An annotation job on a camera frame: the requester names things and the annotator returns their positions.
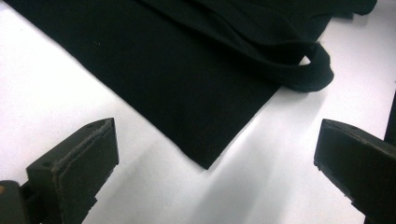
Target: black plastic piece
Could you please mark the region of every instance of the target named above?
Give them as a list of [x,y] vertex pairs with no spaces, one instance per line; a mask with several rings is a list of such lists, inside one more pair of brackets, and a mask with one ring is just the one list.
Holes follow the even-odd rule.
[[80,224],[118,163],[114,119],[85,125],[29,165],[21,188],[0,182],[0,224]]
[[396,147],[396,92],[393,97],[392,109],[390,110],[388,128],[384,141]]
[[20,185],[11,180],[0,181],[0,224],[27,224]]
[[396,147],[324,119],[314,164],[366,215],[367,223],[396,223]]

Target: white surface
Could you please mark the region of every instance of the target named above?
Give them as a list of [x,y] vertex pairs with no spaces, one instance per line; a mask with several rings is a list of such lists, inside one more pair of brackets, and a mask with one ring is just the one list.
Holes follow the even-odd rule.
[[0,179],[86,123],[116,120],[120,165],[84,223],[350,223],[364,216],[313,165],[320,122],[382,138],[396,89],[396,1],[333,20],[321,43],[335,79],[281,88],[208,171],[195,165],[74,58],[0,2]]

